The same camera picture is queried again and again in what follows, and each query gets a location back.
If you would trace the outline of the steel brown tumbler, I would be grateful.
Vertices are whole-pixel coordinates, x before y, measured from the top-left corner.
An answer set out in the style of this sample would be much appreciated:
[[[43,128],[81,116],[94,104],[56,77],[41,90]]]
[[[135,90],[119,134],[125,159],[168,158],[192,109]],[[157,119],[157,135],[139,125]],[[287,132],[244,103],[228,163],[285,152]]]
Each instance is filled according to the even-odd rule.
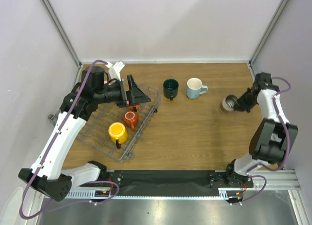
[[[221,110],[224,112],[233,112],[237,99],[238,97],[232,94],[225,97],[220,104]]]

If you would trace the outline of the orange enamel mug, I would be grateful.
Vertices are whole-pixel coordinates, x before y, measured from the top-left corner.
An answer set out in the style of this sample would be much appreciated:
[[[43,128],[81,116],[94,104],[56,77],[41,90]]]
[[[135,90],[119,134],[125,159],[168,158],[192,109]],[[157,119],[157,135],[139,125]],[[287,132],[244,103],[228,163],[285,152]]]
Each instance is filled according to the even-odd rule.
[[[140,107],[141,107],[141,104],[137,104],[135,106],[128,106],[127,108],[132,111],[137,111],[140,109]]]

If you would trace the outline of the red black patterned cup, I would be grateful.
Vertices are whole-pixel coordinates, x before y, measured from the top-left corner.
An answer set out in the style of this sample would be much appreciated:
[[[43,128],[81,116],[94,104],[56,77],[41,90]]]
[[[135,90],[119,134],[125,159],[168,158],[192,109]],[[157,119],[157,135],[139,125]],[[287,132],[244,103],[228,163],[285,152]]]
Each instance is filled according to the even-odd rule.
[[[124,123],[129,126],[133,131],[136,130],[136,125],[138,123],[138,114],[134,111],[128,111],[123,116]]]

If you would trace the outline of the dark green mug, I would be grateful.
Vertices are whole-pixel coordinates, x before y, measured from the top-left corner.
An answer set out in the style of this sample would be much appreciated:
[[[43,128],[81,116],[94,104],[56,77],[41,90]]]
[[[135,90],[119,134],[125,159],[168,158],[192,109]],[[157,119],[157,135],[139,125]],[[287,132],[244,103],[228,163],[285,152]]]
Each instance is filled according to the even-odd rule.
[[[179,83],[175,79],[167,79],[163,82],[163,94],[164,97],[169,100],[173,100],[178,93]]]

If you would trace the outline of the yellow enamel mug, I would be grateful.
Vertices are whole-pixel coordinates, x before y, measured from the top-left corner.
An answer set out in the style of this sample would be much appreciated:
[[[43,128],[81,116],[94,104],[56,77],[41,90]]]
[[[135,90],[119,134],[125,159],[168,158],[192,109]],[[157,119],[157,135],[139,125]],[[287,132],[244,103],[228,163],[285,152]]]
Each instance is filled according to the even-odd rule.
[[[120,122],[112,123],[108,128],[108,134],[117,149],[121,149],[121,145],[128,139],[126,127]]]

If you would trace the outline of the light blue mug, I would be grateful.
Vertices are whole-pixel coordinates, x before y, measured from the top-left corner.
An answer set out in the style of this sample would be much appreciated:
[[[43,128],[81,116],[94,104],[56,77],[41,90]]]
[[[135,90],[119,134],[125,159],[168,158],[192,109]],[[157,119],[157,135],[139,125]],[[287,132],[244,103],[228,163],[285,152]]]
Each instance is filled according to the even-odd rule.
[[[199,95],[205,94],[208,89],[208,86],[203,85],[198,78],[190,78],[187,81],[187,97],[189,99],[196,99]]]

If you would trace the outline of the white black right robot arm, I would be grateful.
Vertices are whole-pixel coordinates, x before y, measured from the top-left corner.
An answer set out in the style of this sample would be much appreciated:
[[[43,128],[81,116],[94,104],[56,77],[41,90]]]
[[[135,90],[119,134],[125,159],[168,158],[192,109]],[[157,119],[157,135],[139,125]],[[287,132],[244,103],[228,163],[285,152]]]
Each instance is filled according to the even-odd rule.
[[[283,93],[273,83],[269,73],[256,74],[252,87],[240,97],[228,95],[223,99],[221,108],[227,112],[247,112],[259,105],[262,121],[253,135],[249,152],[227,165],[224,175],[225,184],[237,187],[246,183],[251,172],[271,164],[282,168],[288,159],[298,133],[298,127],[284,114],[280,97]]]

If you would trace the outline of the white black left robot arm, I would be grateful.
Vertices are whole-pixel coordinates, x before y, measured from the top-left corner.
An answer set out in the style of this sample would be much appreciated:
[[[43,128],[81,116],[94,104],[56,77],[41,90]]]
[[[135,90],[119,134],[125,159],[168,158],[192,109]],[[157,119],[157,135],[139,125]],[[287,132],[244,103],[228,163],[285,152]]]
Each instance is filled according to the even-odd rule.
[[[82,72],[82,82],[65,96],[57,123],[46,146],[30,168],[20,170],[18,177],[28,187],[59,202],[71,188],[107,182],[107,168],[96,161],[81,167],[62,170],[64,160],[81,129],[99,104],[114,102],[119,108],[150,102],[132,75],[127,75],[128,88],[120,78],[120,69],[112,65],[108,72],[94,64]]]

